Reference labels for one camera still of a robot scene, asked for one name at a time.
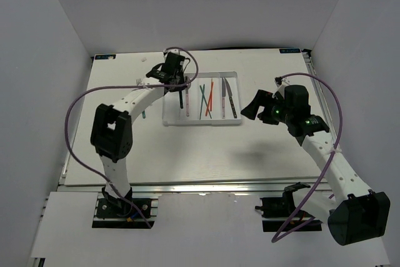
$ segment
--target clear plastic tray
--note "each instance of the clear plastic tray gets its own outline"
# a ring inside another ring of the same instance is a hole
[[[187,74],[187,76],[191,78],[194,76],[194,74]],[[231,87],[232,101],[236,111],[236,118],[233,114],[227,89],[226,95],[223,99],[223,78],[226,79]],[[198,77],[191,83],[190,88],[187,91],[185,90],[182,92],[183,109],[181,109],[179,106],[179,93],[168,93],[165,95],[165,97],[163,97],[162,123],[166,126],[241,124],[241,101],[237,78],[238,74],[234,71],[199,73]],[[209,112],[206,112],[206,103],[209,102],[209,96],[211,92],[211,80],[214,82],[212,89],[212,108],[210,105]],[[203,99],[202,102],[203,95],[200,90],[200,86],[203,87],[203,85],[205,87],[204,96],[206,101]],[[222,107],[223,102],[225,102],[224,116]]]

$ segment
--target white wall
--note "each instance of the white wall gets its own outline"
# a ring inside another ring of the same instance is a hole
[[[391,200],[383,241],[393,266],[400,266],[399,22],[400,0],[339,0],[312,53],[343,106],[345,156]]]
[[[58,0],[0,0],[0,265],[25,266],[90,58]]]
[[[90,54],[312,48],[338,0],[60,0]]]

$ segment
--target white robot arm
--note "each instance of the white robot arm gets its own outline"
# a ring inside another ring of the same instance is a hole
[[[312,157],[318,168],[326,169],[333,149],[329,127],[319,116],[311,114],[308,92],[304,86],[287,85],[277,78],[275,94],[259,90],[253,101],[241,111],[251,120],[258,117],[263,123],[284,123],[289,133]],[[260,106],[263,112],[258,114]],[[300,206],[323,223],[340,245],[347,245],[382,236],[388,220],[390,201],[384,192],[375,193],[352,169],[344,156],[337,152],[324,177],[332,188],[334,199],[312,194],[307,184],[288,186],[282,201],[289,214]]]
[[[159,80],[155,78],[144,78],[142,80],[145,86],[160,84]],[[131,127],[133,122],[142,112],[150,106],[153,102],[164,96],[164,88],[147,88],[138,89],[130,92],[128,95],[116,101],[111,106],[113,109],[119,112],[127,112],[131,117]],[[116,123],[110,124],[108,128],[110,130],[115,130]],[[132,144],[126,144],[125,152],[128,154],[128,149],[130,150],[133,146]],[[113,185],[118,189],[122,195],[127,195],[131,190],[131,185],[129,184],[127,170],[126,170],[126,157],[114,162],[111,158],[100,155],[102,165],[104,167],[105,175],[111,180]],[[107,192],[112,197],[118,198],[117,194],[110,187],[109,183],[106,184],[105,192]]]
[[[106,177],[125,198],[120,198],[110,183],[106,183],[102,189],[104,198],[118,216],[125,216],[131,210],[131,205],[126,201],[132,199],[126,156],[133,146],[133,122],[148,106],[166,93],[179,92],[183,108],[181,93],[187,88],[188,80],[183,73],[185,59],[184,56],[167,53],[165,62],[153,67],[142,80],[142,89],[131,91],[111,105],[100,104],[97,107],[91,144],[100,155]]]

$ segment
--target fork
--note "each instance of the fork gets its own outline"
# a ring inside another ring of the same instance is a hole
[[[138,78],[138,79],[136,80],[136,84],[137,84],[138,86],[141,86],[141,85],[142,85],[142,79],[141,79],[141,78]],[[142,118],[143,118],[143,119],[146,119],[146,112],[145,112],[145,111],[142,112]]]

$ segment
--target chopstick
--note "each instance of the chopstick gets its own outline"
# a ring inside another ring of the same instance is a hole
[[[206,90],[206,85],[205,84],[203,84],[203,86],[201,87],[201,85],[200,85],[200,91],[201,91],[201,107],[200,107],[200,117],[199,117],[199,119],[201,119],[201,113],[202,113],[202,111],[203,111],[203,102],[204,103],[206,103],[206,107],[207,107],[207,110],[208,110],[208,104],[207,104],[207,100],[206,100],[206,97],[205,97],[205,95],[204,95],[204,91]]]
[[[211,90],[210,90],[210,96],[208,96],[208,106],[207,106],[207,111],[206,111],[206,117],[207,114],[210,113],[211,111],[213,111],[213,88],[214,88],[214,81],[211,78]]]

